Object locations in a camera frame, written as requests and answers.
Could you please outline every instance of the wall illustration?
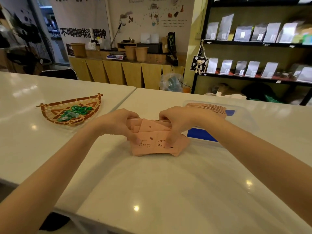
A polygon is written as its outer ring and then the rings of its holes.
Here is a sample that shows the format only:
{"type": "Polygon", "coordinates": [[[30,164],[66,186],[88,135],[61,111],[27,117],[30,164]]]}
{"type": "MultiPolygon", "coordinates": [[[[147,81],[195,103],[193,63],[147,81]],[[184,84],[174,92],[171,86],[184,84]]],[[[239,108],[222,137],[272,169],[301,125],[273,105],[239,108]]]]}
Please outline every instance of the wall illustration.
{"type": "Polygon", "coordinates": [[[161,41],[168,32],[175,32],[177,51],[187,52],[194,0],[108,0],[108,4],[113,34],[120,14],[132,11],[116,42],[129,37],[140,42],[141,33],[158,33],[161,41]]]}

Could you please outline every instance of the black chair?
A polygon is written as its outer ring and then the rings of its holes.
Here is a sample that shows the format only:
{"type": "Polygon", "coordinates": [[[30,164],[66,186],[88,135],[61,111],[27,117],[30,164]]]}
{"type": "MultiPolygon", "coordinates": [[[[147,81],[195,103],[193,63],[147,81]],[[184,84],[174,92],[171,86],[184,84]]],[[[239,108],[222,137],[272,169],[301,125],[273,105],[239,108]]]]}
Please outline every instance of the black chair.
{"type": "Polygon", "coordinates": [[[73,69],[63,69],[63,70],[45,70],[39,75],[62,78],[62,79],[78,79],[76,72],[73,69]]]}

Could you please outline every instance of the white countertop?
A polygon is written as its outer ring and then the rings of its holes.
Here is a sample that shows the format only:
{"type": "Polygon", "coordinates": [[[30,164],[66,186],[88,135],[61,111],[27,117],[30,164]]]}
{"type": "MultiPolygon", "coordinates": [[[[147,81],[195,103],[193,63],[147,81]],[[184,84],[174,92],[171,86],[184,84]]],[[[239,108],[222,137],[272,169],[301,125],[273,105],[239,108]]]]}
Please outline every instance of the white countertop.
{"type": "Polygon", "coordinates": [[[77,130],[49,122],[37,105],[101,93],[99,116],[134,91],[132,86],[0,72],[0,182],[20,184],[77,130]]]}
{"type": "MultiPolygon", "coordinates": [[[[119,108],[158,119],[161,110],[186,100],[246,108],[257,136],[312,165],[310,107],[137,89],[119,108]]],[[[104,135],[56,208],[136,234],[312,233],[227,150],[191,141],[179,157],[133,157],[124,137],[104,135]]]]}

